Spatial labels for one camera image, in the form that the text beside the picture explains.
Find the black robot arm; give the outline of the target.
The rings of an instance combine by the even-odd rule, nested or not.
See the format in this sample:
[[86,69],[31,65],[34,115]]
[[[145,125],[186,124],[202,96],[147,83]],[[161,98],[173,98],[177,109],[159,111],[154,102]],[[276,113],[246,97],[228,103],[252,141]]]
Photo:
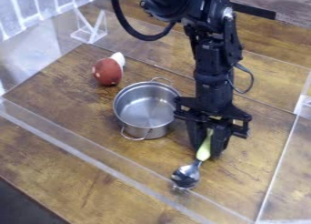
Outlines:
[[157,19],[183,24],[197,61],[197,95],[175,98],[175,117],[186,122],[193,146],[209,139],[217,158],[232,136],[249,135],[252,121],[234,105],[234,69],[244,50],[234,5],[230,0],[142,0],[142,7]]

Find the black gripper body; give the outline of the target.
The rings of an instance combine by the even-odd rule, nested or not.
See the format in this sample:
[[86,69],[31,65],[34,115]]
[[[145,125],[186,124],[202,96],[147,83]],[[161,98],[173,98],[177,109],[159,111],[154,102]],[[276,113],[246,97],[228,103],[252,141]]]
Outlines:
[[242,138],[249,137],[253,116],[233,103],[221,109],[210,109],[195,97],[177,97],[175,105],[177,110],[174,114],[178,119],[205,122],[210,128],[221,124],[228,124],[232,127],[234,136]]

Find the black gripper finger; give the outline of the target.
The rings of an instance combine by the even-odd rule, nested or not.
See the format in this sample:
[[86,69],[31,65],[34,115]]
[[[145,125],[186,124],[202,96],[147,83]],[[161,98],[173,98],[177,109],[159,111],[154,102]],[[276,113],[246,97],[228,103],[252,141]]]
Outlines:
[[232,127],[228,124],[218,125],[213,129],[210,149],[214,158],[218,158],[226,150],[232,135]]
[[187,133],[190,137],[191,146],[199,150],[203,141],[208,137],[208,126],[205,122],[195,122],[195,120],[186,121]]

